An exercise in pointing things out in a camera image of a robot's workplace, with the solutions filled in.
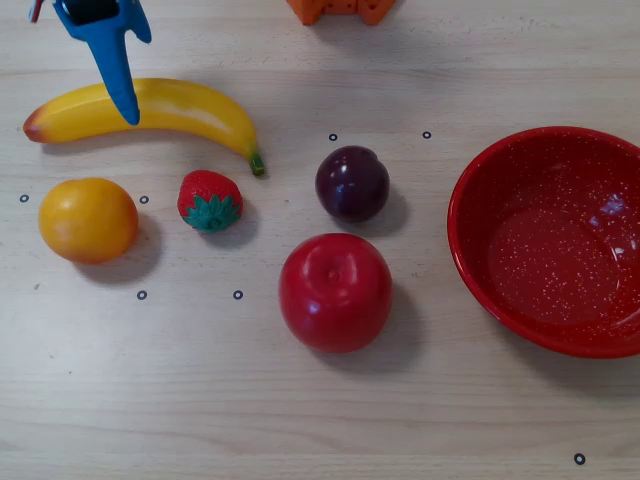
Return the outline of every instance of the yellow orange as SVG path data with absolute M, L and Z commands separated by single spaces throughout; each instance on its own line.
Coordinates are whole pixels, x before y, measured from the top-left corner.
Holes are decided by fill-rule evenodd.
M 138 212 L 129 194 L 104 178 L 69 180 L 40 205 L 40 234 L 67 260 L 107 262 L 122 255 L 138 232 Z

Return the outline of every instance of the yellow banana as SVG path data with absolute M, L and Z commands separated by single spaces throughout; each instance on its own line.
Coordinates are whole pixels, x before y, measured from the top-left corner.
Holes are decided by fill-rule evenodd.
M 264 173 L 249 115 L 231 98 L 203 85 L 165 78 L 133 81 L 140 123 L 129 125 L 104 84 L 74 90 L 46 103 L 27 119 L 24 132 L 40 143 L 63 143 L 110 132 L 169 129 L 194 133 L 243 155 L 254 175 Z

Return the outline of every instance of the bowl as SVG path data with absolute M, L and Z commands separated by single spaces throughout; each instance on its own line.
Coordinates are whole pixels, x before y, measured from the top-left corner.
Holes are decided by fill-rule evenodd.
M 575 127 L 481 153 L 451 198 L 449 245 L 509 329 L 578 357 L 640 353 L 640 149 Z

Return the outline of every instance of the strawberry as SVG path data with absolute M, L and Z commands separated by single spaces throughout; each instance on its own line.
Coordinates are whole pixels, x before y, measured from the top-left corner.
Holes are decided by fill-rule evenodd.
M 178 196 L 182 219 L 196 230 L 213 233 L 233 224 L 242 213 L 242 195 L 230 179 L 209 170 L 184 177 Z

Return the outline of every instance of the dark red plum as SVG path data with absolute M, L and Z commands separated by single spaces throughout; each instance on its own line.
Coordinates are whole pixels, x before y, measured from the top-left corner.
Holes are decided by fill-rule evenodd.
M 387 202 L 389 173 L 368 148 L 343 147 L 320 165 L 316 193 L 330 215 L 345 222 L 363 222 Z

